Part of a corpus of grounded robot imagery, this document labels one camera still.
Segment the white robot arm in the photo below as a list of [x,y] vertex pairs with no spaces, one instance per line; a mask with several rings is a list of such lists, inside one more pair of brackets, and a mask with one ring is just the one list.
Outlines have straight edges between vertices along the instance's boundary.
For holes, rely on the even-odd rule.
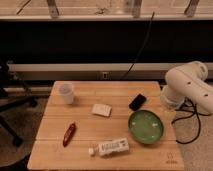
[[208,68],[200,61],[168,70],[165,74],[166,85],[160,95],[162,104],[175,110],[188,98],[209,114],[213,114],[213,87],[205,82],[207,76]]

